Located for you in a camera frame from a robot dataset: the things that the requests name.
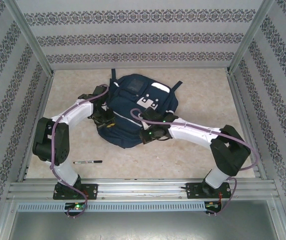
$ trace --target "navy backpack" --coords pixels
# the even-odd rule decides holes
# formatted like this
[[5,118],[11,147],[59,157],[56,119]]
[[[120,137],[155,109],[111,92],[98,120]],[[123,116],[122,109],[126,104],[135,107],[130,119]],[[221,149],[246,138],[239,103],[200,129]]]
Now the navy backpack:
[[115,125],[98,128],[98,134],[124,149],[142,143],[140,139],[142,123],[134,119],[130,111],[138,108],[144,112],[151,107],[161,115],[168,112],[173,114],[179,104],[174,92],[181,84],[179,81],[170,88],[140,74],[116,79],[115,69],[112,69],[106,106],[114,113]]

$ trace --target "patterned wallpaper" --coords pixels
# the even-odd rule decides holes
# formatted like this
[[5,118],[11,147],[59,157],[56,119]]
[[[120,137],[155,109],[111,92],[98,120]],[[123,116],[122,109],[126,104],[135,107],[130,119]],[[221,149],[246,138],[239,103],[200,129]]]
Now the patterned wallpaper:
[[21,170],[47,79],[0,0],[0,210]]
[[234,73],[247,118],[286,212],[286,1],[276,1]]
[[262,0],[17,3],[59,70],[228,67]]

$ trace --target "perforated metal strip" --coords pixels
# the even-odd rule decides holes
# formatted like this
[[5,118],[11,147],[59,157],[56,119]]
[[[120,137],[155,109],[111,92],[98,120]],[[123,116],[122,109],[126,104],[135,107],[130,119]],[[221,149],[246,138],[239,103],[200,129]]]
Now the perforated metal strip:
[[[63,212],[64,202],[20,203],[18,212]],[[86,212],[180,212],[205,211],[203,201],[171,202],[90,202]]]

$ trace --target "floor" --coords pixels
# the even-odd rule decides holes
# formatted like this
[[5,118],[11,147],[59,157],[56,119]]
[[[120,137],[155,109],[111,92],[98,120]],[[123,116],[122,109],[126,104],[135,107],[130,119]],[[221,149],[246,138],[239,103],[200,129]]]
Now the floor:
[[[168,86],[179,80],[179,106],[175,115],[208,127],[226,124],[242,133],[240,121],[224,69],[197,68],[130,68],[117,69],[116,77],[142,74]],[[100,84],[108,84],[110,69],[58,70],[44,112],[51,118],[70,107],[81,94],[90,94]],[[69,161],[103,160],[103,163],[72,164],[81,178],[204,178],[215,166],[210,150],[180,139],[153,141],[122,149],[102,139],[90,119],[70,132]],[[250,165],[248,158],[244,164]],[[252,169],[242,171],[240,178],[255,177]],[[32,156],[27,178],[54,178],[49,166]]]

